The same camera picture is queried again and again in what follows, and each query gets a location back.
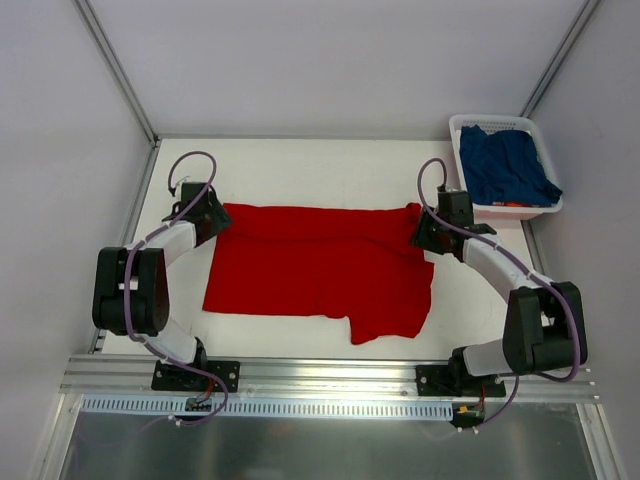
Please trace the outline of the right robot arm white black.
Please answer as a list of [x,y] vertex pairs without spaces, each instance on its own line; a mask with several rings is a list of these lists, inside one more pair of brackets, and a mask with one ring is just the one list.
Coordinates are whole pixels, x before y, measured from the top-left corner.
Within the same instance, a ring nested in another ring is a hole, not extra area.
[[499,376],[536,375],[567,383],[586,362],[581,293],[524,264],[487,224],[477,224],[469,194],[438,188],[435,208],[422,207],[412,244],[451,255],[475,270],[506,303],[502,337],[453,350],[443,387],[470,395]]

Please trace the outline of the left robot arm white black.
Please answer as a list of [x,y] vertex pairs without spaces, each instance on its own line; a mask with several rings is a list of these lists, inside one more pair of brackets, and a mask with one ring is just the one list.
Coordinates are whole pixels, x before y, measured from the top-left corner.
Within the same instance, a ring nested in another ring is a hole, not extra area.
[[212,361],[203,342],[171,316],[168,267],[232,225],[214,188],[186,182],[161,225],[138,242],[105,247],[92,303],[96,328],[127,336],[157,357],[155,391],[233,392],[240,363]]

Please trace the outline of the red t shirt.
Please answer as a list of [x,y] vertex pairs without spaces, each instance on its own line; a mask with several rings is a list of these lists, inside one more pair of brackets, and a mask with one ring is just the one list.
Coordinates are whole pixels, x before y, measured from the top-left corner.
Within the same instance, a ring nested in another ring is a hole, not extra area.
[[422,330],[435,266],[411,243],[419,204],[226,209],[233,224],[216,238],[205,311],[346,318],[354,345]]

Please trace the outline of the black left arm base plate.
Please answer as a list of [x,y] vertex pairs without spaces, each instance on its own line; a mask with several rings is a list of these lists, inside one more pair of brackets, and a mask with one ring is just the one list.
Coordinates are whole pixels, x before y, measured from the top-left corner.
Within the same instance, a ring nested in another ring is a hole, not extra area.
[[238,391],[240,380],[240,367],[238,361],[207,360],[196,369],[213,374],[216,380],[209,376],[185,370],[181,367],[157,361],[151,380],[153,391],[163,392],[204,392],[210,383],[213,383],[213,392],[222,392],[220,381],[227,387],[229,393]]

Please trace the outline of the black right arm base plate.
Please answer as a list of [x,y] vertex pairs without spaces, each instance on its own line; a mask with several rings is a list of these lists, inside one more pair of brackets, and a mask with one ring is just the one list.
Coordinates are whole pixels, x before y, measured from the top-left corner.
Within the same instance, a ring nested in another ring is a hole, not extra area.
[[421,397],[504,398],[506,387],[496,375],[472,376],[466,370],[455,371],[449,365],[417,365],[416,388]]

